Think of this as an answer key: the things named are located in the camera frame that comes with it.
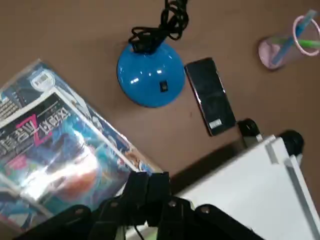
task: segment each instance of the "blue straw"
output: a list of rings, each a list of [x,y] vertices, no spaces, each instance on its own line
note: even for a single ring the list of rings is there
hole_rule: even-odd
[[[305,28],[308,26],[308,24],[311,22],[311,20],[317,15],[317,12],[315,10],[309,10],[307,14],[304,16],[301,23],[299,23],[295,28],[295,35],[296,37],[300,37],[302,32],[305,30]],[[285,43],[282,45],[281,49],[278,51],[278,53],[274,56],[271,63],[273,65],[276,65],[287,53],[291,45],[294,44],[294,38],[293,36],[290,36]]]

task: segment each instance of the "blue desk lamp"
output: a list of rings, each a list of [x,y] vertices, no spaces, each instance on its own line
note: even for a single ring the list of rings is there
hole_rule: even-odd
[[[184,65],[176,51],[164,43],[179,40],[187,27],[188,0],[165,0],[159,27],[134,27],[117,64],[117,78],[135,103],[156,108],[172,102],[185,84]]]

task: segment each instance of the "wooden desk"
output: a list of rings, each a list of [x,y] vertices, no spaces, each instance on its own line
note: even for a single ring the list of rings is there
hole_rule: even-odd
[[[187,79],[180,96],[161,108],[141,107],[122,92],[116,66],[131,28],[157,26],[163,7],[162,0],[2,4],[0,84],[35,59],[43,59],[140,151],[174,175],[239,134],[234,128],[216,137],[208,135]],[[185,63],[215,55],[207,47],[199,53],[202,23],[195,15],[191,11],[183,41],[169,41]]]

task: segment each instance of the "book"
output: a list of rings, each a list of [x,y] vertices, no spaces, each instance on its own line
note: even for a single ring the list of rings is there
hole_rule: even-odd
[[[55,88],[1,122],[0,159],[0,180],[52,215],[98,208],[139,171]]]
[[[20,232],[119,194],[131,171],[159,172],[51,68],[0,89],[0,221]]]

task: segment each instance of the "phone screen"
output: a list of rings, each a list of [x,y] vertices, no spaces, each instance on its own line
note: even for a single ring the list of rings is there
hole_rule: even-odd
[[[235,126],[234,113],[212,58],[188,63],[185,70],[210,135]]]

